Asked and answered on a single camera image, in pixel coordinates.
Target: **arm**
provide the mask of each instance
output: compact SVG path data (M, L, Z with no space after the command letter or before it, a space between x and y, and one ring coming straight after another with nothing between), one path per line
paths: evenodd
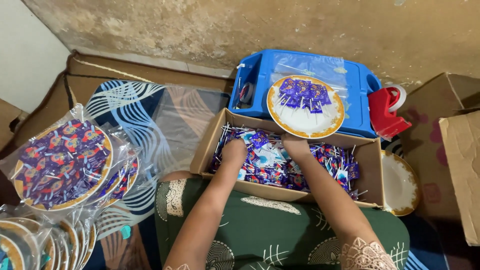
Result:
M222 164L183 223L165 266L187 264L192 270L205 269L208 250L246 157L247 148L243 140L232 140L223 147Z
M300 166L310 191L340 242L351 245L360 237L367 243L380 243L370 223L348 193L318 163L307 140L290 134L282 136L285 150Z

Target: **blue plastic container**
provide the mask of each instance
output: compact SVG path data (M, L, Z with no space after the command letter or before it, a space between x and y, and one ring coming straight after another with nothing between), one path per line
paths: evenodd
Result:
M276 53L287 53L293 57L295 54L302 57L319 56L305 52L265 49L245 57L240 61L241 67L238 69L237 78L233 86L232 98L228 105L229 110L240 115L271 119L268 113L266 97L271 85L270 75L276 65L274 63ZM346 102L344 101L345 119L338 132L366 138L376 138L378 136L370 125L367 95L381 88L380 80L365 65L360 63L344 61L344 69L347 71L348 97ZM252 83L255 86L251 107L236 109L235 107L239 101L239 92L246 83Z

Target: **green patterned skirt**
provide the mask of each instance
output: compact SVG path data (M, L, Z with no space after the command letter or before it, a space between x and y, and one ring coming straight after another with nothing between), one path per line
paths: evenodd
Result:
M162 265L208 183L189 178L158 185L155 220ZM361 210L402 270L409 249L408 231L402 221L386 211ZM206 269L339 270L339 254L335 233L317 205L272 201L232 191Z

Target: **lace sleeve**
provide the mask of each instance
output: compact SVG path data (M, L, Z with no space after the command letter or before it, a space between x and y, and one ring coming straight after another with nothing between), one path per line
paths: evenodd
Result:
M183 264L180 267L175 268L175 269L172 269L172 267L167 266L167 268L165 268L164 270L190 270L190 268L188 268L188 265Z
M367 244L359 237L352 246L343 245L340 263L342 270L397 270L392 258L377 242Z

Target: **white wall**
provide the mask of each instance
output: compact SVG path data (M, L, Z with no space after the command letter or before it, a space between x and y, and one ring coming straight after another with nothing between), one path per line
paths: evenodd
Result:
M32 112L69 54L21 0L0 0L0 99Z

